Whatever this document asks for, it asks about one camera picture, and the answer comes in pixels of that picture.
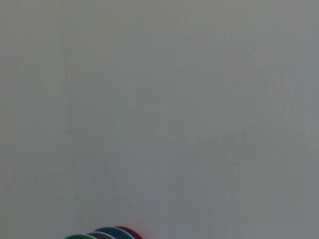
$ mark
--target white wall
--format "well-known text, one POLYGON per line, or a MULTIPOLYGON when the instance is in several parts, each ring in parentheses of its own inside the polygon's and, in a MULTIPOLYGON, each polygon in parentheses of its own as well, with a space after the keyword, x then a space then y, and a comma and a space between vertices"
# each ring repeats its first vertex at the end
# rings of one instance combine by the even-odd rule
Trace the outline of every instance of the white wall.
MULTIPOLYGON (((19 199, 41 220, 6 209, 6 235, 17 219, 30 236, 112 224, 150 239, 318 235, 315 0, 45 2, 21 14, 2 3, 26 15, 4 15, 2 51, 24 71, 1 72, 18 95, 3 96, 3 154, 13 178, 60 172, 61 184, 56 201, 46 189, 19 199), (37 193, 48 201, 32 204, 37 193)), ((23 182, 5 184, 6 203, 36 185, 23 182)))

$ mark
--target gray wall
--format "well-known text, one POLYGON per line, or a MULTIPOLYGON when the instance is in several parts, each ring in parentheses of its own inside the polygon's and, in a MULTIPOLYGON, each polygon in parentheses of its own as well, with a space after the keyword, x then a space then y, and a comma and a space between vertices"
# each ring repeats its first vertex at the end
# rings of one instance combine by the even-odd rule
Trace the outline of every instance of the gray wall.
POLYGON ((318 236, 315 0, 1 8, 8 238, 318 236))

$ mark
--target stack of plates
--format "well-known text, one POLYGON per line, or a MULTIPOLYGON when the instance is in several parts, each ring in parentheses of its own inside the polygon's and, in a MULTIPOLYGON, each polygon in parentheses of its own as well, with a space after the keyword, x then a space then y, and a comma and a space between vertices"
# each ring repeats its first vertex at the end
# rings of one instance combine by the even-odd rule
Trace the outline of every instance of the stack of plates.
POLYGON ((96 229, 88 234, 75 234, 65 239, 143 239, 136 231, 118 226, 96 229))

